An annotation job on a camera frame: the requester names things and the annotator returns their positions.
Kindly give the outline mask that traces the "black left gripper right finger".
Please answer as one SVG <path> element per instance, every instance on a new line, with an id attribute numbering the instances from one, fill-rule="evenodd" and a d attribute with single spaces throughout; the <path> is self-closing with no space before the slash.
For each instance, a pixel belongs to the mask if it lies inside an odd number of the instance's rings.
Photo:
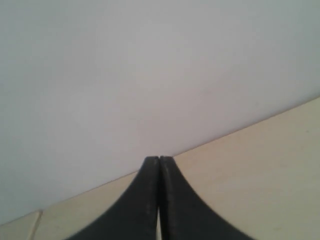
<path id="1" fill-rule="evenodd" d="M 160 157 L 158 209 L 163 240 L 250 240 L 193 190 L 173 157 Z"/>

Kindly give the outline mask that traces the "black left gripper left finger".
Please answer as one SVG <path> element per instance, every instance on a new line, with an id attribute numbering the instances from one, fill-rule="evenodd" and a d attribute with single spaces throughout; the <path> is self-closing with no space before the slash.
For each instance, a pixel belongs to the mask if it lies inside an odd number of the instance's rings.
<path id="1" fill-rule="evenodd" d="M 148 156 L 118 200 L 69 240 L 155 240 L 160 159 Z"/>

